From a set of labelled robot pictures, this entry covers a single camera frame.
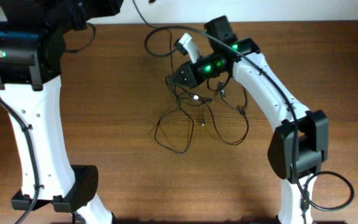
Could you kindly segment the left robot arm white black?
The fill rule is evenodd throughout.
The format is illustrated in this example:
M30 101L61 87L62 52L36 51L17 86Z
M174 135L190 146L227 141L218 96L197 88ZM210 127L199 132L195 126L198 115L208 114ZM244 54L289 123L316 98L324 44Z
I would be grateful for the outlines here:
M11 198L24 215L51 204L74 222L114 223L98 197L98 170L68 160L60 116L64 35L90 19L119 13L121 0L0 0L0 105L21 161L22 186Z

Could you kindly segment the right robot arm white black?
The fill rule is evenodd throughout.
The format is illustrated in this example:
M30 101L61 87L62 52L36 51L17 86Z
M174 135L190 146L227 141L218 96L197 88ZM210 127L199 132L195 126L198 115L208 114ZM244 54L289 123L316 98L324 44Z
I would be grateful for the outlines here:
M225 16L204 25L213 53L203 56L190 34L175 47L190 61L174 73L174 85L197 87L223 72L241 84L267 117L273 137L268 160L281 180L279 223L312 223L311 205L316 174L328 158L328 118L298 101L269 67L259 46L239 40Z

